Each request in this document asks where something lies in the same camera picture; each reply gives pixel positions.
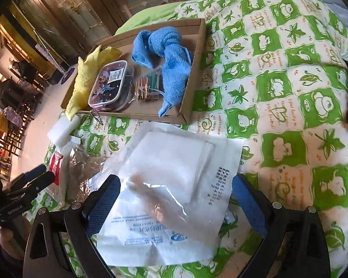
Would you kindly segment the person's left hand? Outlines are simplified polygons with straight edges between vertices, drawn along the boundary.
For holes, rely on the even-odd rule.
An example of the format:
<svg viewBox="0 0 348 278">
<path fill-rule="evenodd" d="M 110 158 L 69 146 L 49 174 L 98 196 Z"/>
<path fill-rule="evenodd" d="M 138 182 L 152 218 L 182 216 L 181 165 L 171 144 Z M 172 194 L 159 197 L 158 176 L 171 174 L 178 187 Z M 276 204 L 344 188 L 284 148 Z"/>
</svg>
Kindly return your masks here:
<svg viewBox="0 0 348 278">
<path fill-rule="evenodd" d="M 13 237 L 13 231 L 8 228 L 0 227 L 0 245 L 4 251 L 16 260 L 24 259 L 24 251 L 16 243 Z"/>
</svg>

